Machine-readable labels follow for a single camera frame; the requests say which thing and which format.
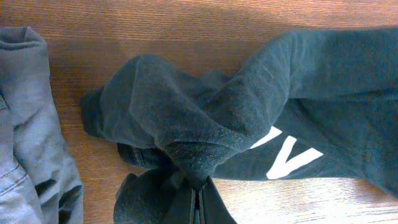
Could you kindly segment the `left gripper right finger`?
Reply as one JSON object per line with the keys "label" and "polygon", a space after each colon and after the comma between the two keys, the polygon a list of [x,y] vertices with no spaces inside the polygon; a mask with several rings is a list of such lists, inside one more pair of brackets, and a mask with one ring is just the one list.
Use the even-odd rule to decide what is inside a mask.
{"label": "left gripper right finger", "polygon": [[200,224],[236,224],[211,177],[207,177],[199,191],[198,203]]}

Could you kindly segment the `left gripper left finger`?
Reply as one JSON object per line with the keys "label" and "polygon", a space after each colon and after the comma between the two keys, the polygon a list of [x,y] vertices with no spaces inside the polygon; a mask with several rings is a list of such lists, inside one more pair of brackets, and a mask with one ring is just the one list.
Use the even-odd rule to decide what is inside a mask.
{"label": "left gripper left finger", "polygon": [[129,174],[114,205],[114,223],[193,223],[195,196],[179,171],[152,169],[140,176]]}

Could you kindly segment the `dark green t-shirt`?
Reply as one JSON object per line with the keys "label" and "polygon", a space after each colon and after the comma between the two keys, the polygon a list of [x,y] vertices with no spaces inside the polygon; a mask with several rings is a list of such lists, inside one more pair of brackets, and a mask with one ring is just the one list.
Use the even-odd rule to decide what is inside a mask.
{"label": "dark green t-shirt", "polygon": [[366,179],[397,195],[397,29],[291,31],[230,77],[138,55],[82,97],[81,116],[146,169]]}

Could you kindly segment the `folded grey shorts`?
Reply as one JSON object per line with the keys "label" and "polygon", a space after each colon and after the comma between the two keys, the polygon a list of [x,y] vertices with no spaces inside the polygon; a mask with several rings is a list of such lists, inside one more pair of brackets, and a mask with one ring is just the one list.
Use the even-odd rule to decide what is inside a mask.
{"label": "folded grey shorts", "polygon": [[53,102],[47,44],[30,27],[1,29],[1,222],[83,222],[83,183]]}

